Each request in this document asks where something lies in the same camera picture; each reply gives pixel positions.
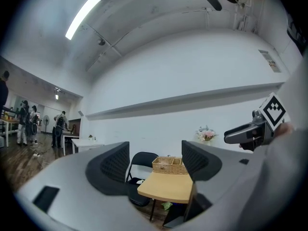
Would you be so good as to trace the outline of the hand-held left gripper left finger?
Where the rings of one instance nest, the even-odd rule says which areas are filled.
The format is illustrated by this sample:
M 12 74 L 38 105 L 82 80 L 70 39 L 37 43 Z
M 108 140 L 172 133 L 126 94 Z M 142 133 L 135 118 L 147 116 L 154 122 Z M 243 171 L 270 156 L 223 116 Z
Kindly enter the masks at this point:
M 126 196 L 126 172 L 129 165 L 129 142 L 126 141 L 90 160 L 85 175 L 99 192 L 111 196 Z

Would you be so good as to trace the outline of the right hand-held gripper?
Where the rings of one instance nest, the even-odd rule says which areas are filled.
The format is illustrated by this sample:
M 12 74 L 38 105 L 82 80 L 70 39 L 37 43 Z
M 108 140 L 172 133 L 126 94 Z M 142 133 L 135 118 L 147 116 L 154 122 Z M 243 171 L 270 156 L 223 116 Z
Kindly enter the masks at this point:
M 276 128 L 285 121 L 287 111 L 275 94 L 271 93 L 258 109 L 252 111 L 252 121 L 224 133 L 227 144 L 239 144 L 246 151 L 254 151 L 274 139 Z

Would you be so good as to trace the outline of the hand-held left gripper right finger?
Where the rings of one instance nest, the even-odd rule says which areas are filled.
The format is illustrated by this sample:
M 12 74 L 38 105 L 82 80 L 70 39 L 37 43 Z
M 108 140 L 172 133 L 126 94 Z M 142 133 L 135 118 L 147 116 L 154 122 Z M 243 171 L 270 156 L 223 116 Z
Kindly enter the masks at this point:
M 222 160 L 210 152 L 210 146 L 182 140 L 182 161 L 193 182 L 208 181 L 222 168 Z

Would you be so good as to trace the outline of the person's right hand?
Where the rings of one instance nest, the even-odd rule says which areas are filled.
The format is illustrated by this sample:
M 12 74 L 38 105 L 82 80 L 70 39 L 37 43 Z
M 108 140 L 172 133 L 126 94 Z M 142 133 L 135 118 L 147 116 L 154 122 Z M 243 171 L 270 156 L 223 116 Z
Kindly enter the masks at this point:
M 294 131 L 294 127 L 290 122 L 281 123 L 274 132 L 274 137 L 283 136 L 286 134 L 291 134 Z

